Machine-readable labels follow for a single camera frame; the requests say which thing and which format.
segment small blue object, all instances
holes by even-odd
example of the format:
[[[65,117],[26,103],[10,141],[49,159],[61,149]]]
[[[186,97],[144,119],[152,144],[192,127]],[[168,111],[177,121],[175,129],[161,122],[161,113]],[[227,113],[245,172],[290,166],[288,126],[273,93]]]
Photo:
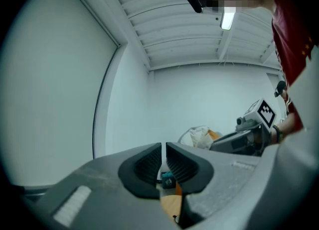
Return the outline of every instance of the small blue object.
[[[172,173],[171,172],[165,172],[162,174],[162,178],[167,178],[167,177],[173,177]]]

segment metal ceiling beam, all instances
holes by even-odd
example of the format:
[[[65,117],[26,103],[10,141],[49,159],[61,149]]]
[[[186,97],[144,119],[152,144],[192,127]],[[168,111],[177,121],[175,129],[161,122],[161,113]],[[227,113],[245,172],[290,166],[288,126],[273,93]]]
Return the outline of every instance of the metal ceiling beam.
[[[240,20],[238,21],[237,27],[240,28],[238,32],[246,31],[267,38],[267,43],[273,38],[271,26],[266,26],[262,22],[256,22],[256,19],[243,13],[240,13]]]
[[[147,31],[146,33],[142,33],[139,35],[140,40],[154,40],[154,39],[161,39],[161,38],[167,38],[172,37],[170,36],[172,34],[172,31],[174,32],[173,35],[177,36],[183,36],[184,34],[187,34],[188,37],[195,37],[195,35],[201,35],[204,37],[206,33],[206,36],[211,37],[217,37],[220,36],[220,31],[218,30],[219,27],[217,25],[210,25],[207,27],[207,24],[180,24],[180,25],[172,25],[172,26],[166,26],[166,27],[160,27],[160,28],[154,28],[150,31]]]
[[[218,59],[219,60],[223,60],[224,56],[226,54],[226,51],[228,49],[228,46],[230,44],[231,38],[233,36],[234,30],[235,30],[235,26],[238,20],[238,13],[235,14],[234,16],[234,20],[233,20],[233,24],[230,30],[225,30],[223,32],[223,35],[221,37],[221,41],[220,41],[220,45],[219,48],[217,50],[217,55],[218,55]]]
[[[262,64],[265,64],[265,63],[269,60],[271,54],[272,54],[274,51],[275,51],[275,45],[274,45],[274,43],[272,42],[272,43],[270,44],[269,48],[265,51],[264,55],[261,56],[260,62],[261,62]]]
[[[210,56],[206,56],[200,60],[198,58],[190,58],[190,59],[185,59],[185,58],[180,58],[180,59],[167,59],[164,61],[156,61],[152,62],[151,61],[151,71],[158,70],[158,69],[163,69],[163,68],[169,68],[169,67],[174,67],[174,66],[180,66],[180,65],[191,65],[191,64],[205,64],[205,63],[221,63],[217,56],[215,56],[214,59],[209,59]],[[247,60],[247,59],[229,59],[227,63],[238,63],[238,64],[248,64],[248,65],[254,65],[254,66],[262,66],[262,67],[267,67],[271,68],[274,70],[274,74],[278,74],[280,71],[281,67],[278,65],[265,65],[258,60]]]
[[[253,46],[254,48],[260,48],[260,49],[262,49],[263,51],[267,50],[267,48],[268,48],[268,45],[263,46],[263,45],[261,45],[261,44],[255,43],[255,42],[251,42],[251,41],[247,41],[247,40],[243,40],[243,39],[238,39],[238,38],[236,38],[236,37],[233,37],[232,41],[233,41],[233,42],[239,42],[239,43],[248,44],[248,45]]]
[[[164,48],[154,51],[149,51],[148,56],[151,59],[166,59],[174,58],[174,57],[180,57],[181,55],[185,56],[185,53],[192,53],[192,54],[202,54],[203,51],[211,54],[216,54],[218,46],[217,45],[211,45],[209,43],[202,43],[201,45],[198,45],[196,48],[193,48],[192,45],[179,45],[172,48]]]
[[[167,42],[171,42],[171,41],[179,41],[179,40],[189,40],[189,39],[219,39],[220,37],[214,37],[214,36],[191,36],[191,35],[185,35],[185,36],[176,36],[173,38],[163,38],[157,41],[153,41],[151,43],[145,43],[144,44],[144,48],[148,48],[154,45],[158,45],[161,43],[167,43]]]
[[[254,21],[254,22],[256,22],[256,23],[258,23],[259,25],[261,25],[261,26],[264,26],[264,27],[267,27],[267,28],[269,28],[270,30],[272,29],[271,28],[271,23],[266,23],[266,22],[264,22],[264,21],[262,21],[262,20],[260,20],[258,17],[256,17],[253,13],[247,13],[246,11],[243,11],[243,12],[241,12],[242,13],[242,18],[245,20],[247,20],[247,21]]]
[[[175,15],[187,15],[194,14],[198,18],[198,13],[195,13],[194,10],[189,7],[189,4],[175,5],[175,6],[167,6],[165,7],[165,12],[163,12],[162,8],[154,9],[148,12],[145,12],[141,15],[137,15],[135,17],[130,18],[130,21],[134,26],[143,24],[145,22],[156,20],[157,18],[167,18],[174,17]]]
[[[110,9],[104,0],[80,1],[117,46],[127,43],[124,34],[117,28]]]
[[[198,20],[198,17],[200,17],[201,19],[203,18],[207,18],[207,21],[212,21],[212,15],[211,14],[201,14],[200,16],[198,15],[198,13],[191,13],[191,14],[185,14],[184,12],[182,13],[168,13],[167,16],[161,16],[161,17],[157,17],[154,19],[151,19],[149,21],[143,22],[143,23],[139,23],[137,25],[134,26],[135,30],[139,30],[139,29],[143,29],[145,27],[154,27],[157,24],[161,23],[161,22],[165,22],[165,21],[171,21],[171,20],[179,20],[180,18],[184,18],[184,19],[188,19],[188,18],[194,18],[196,20]],[[214,14],[213,19],[215,19],[216,17],[221,18],[221,15],[218,14]]]
[[[136,53],[140,56],[141,60],[145,64],[146,68],[150,69],[150,59],[139,40],[130,20],[128,19],[125,11],[123,10],[119,0],[104,0],[108,9],[112,14],[112,18],[117,27],[121,28],[121,32],[124,34],[127,42],[132,45],[136,50]]]
[[[149,43],[149,44],[144,44],[144,48],[148,48],[148,47],[152,47],[152,46],[157,46],[159,44],[170,44],[170,43],[174,43],[174,42],[178,42],[178,41],[187,41],[187,40],[201,40],[201,39],[214,39],[214,40],[220,40],[220,38],[218,37],[182,37],[182,38],[177,38],[177,39],[172,39],[172,40],[167,40],[167,39],[164,39],[162,41],[159,41],[157,43]]]
[[[148,12],[148,11],[151,11],[151,10],[154,10],[154,9],[165,8],[165,7],[168,7],[168,6],[178,6],[178,5],[189,5],[189,3],[185,3],[185,1],[181,1],[180,0],[180,1],[172,1],[172,2],[170,2],[170,4],[167,4],[167,3],[157,4],[157,5],[154,5],[154,6],[151,6],[151,7],[147,7],[147,8],[141,9],[141,10],[136,11],[134,13],[130,13],[130,14],[128,14],[128,18],[135,17],[137,15],[140,15],[142,13],[145,13],[145,12]]]

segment white door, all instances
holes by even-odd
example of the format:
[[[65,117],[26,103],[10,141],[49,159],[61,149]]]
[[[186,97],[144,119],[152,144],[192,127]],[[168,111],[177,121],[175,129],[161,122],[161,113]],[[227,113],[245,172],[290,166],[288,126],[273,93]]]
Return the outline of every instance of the white door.
[[[52,185],[92,160],[94,111],[115,50],[80,0],[21,9],[0,59],[0,151],[12,184]]]

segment person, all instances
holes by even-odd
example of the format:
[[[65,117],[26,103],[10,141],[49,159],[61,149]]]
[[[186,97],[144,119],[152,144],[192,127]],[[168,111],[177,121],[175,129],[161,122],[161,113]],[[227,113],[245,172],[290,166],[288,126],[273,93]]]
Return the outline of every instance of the person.
[[[280,81],[277,84],[276,91],[275,91],[275,97],[281,96],[281,98],[284,100],[286,105],[286,115],[288,116],[290,111],[293,110],[292,101],[290,100],[290,97],[287,94],[287,85],[286,82]]]
[[[289,88],[306,66],[306,57],[311,58],[311,51],[318,45],[318,22],[310,24],[310,10],[302,11],[294,0],[205,0],[207,7],[243,8],[263,7],[272,15],[272,30],[275,51]],[[279,143],[288,134],[303,128],[301,119],[294,105],[290,103],[289,115],[271,130],[270,144]],[[255,142],[260,141],[260,132],[255,132]]]

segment orange object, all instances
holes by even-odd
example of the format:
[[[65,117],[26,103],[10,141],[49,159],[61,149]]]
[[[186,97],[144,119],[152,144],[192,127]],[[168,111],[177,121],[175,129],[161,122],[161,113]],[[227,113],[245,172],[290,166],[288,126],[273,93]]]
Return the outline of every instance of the orange object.
[[[213,140],[217,140],[218,138],[220,138],[220,136],[216,134],[215,132],[213,132],[212,130],[208,130],[208,133]]]
[[[181,196],[164,196],[161,197],[160,203],[169,218],[175,221],[173,216],[178,216],[180,214]]]
[[[180,185],[176,182],[176,195],[181,196],[182,195],[182,190]]]

